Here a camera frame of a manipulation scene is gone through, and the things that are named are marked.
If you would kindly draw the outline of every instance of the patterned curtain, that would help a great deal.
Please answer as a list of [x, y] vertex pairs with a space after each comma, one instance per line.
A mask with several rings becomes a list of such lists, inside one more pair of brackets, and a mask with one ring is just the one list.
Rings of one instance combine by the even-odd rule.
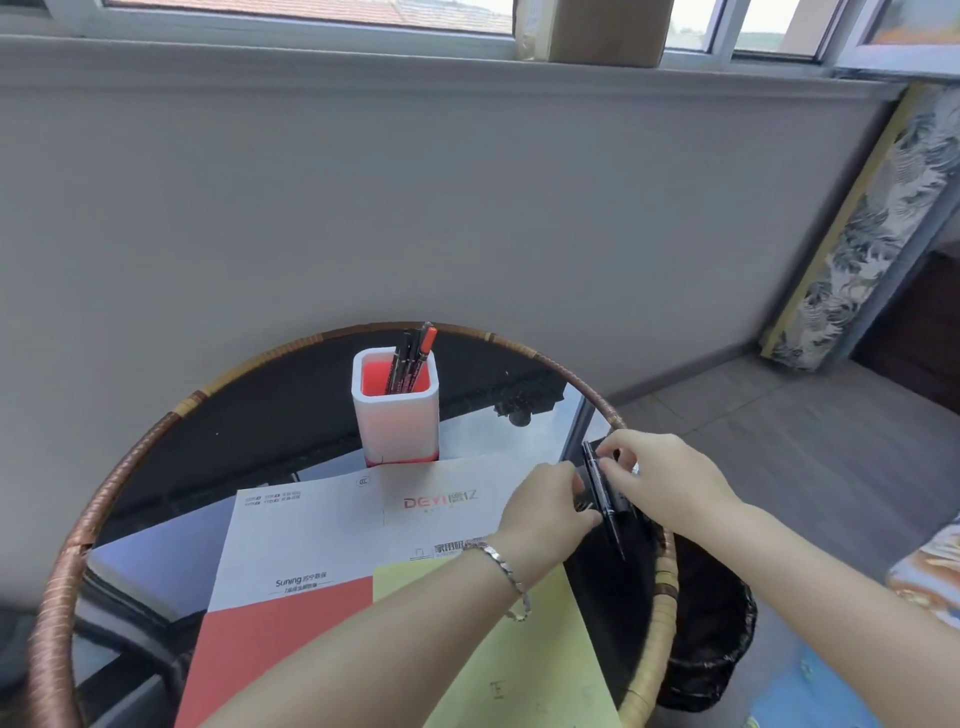
[[815, 371], [960, 170], [960, 86], [911, 85], [762, 355]]

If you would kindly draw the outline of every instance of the forearm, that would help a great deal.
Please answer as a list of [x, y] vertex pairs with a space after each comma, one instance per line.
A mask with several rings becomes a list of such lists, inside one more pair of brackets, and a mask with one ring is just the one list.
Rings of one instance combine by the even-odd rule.
[[[494, 547], [525, 569], [511, 545]], [[204, 728], [420, 728], [516, 599], [493, 559], [466, 551], [273, 667]]]
[[960, 634], [752, 506], [726, 507], [695, 540], [773, 607], [889, 728], [960, 719]]

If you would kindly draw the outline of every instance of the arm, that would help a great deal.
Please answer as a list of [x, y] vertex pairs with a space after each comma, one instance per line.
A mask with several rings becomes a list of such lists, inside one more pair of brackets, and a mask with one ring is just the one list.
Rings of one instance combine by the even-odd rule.
[[[570, 463], [538, 465], [487, 539], [527, 589], [599, 523], [573, 508], [583, 487]], [[268, 670], [204, 728], [419, 728], [516, 600], [493, 559], [466, 551]]]
[[[960, 633], [743, 503], [674, 435], [618, 430], [601, 468], [650, 518], [709, 551], [859, 693], [884, 725], [960, 720]], [[641, 476], [629, 470], [639, 461]]]

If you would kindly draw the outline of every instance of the white wall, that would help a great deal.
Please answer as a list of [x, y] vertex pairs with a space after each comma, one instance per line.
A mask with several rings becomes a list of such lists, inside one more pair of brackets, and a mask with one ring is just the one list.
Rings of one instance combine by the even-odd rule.
[[456, 322], [608, 393], [750, 340], [885, 104], [140, 84], [123, 53], [129, 83], [0, 70], [0, 601], [171, 405], [294, 337]]

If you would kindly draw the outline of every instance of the person's right hand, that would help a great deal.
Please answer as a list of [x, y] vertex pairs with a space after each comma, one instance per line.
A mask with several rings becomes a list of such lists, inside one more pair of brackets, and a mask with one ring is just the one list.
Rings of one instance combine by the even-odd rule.
[[[617, 462], [613, 451], [619, 449]], [[600, 468], [614, 488], [651, 519], [700, 541], [726, 506], [742, 501], [706, 455], [676, 435], [618, 429], [597, 448]], [[640, 475], [633, 475], [635, 463]]]

